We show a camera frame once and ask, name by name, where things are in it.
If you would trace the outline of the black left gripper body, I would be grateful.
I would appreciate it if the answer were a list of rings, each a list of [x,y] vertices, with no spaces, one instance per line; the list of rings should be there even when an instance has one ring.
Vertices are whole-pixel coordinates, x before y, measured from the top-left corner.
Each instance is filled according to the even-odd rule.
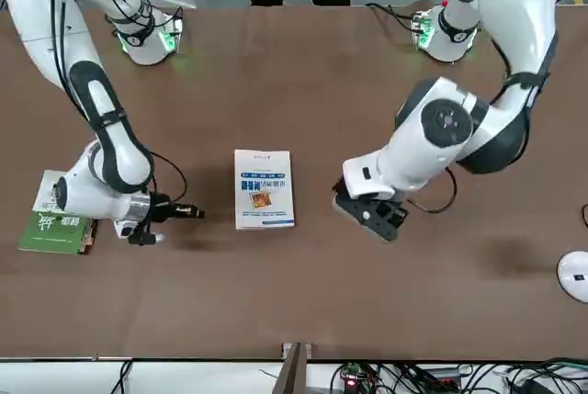
[[[338,204],[346,203],[349,206],[358,205],[360,207],[369,207],[376,206],[380,203],[401,206],[406,200],[406,195],[403,192],[394,192],[392,195],[383,192],[368,193],[358,197],[351,197],[343,177],[340,177],[338,182],[333,186],[333,191],[335,193],[335,201]]]

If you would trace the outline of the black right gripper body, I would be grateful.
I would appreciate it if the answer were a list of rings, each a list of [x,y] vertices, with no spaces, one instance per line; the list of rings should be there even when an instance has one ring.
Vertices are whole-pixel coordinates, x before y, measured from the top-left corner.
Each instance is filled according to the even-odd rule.
[[[167,194],[150,194],[148,223],[162,223],[178,216],[177,204]]]

